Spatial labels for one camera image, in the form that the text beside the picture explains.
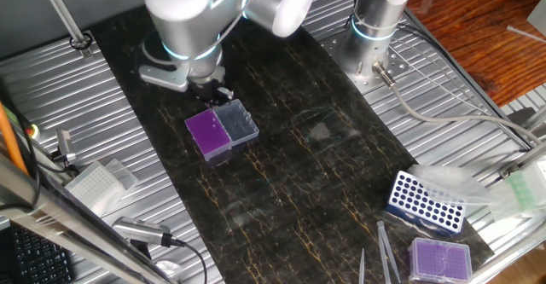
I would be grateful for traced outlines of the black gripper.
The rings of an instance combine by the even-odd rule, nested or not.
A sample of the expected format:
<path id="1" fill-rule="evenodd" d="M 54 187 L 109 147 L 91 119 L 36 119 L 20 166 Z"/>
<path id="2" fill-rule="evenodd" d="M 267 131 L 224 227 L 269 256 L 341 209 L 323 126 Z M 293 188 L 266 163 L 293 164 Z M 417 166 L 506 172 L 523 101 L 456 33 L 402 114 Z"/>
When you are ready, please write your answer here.
<path id="1" fill-rule="evenodd" d="M 225 68 L 218 67 L 210 76 L 189 78 L 189 88 L 195 96 L 206 102 L 208 107 L 220 106 L 222 98 L 232 100 L 234 92 L 225 86 Z"/>

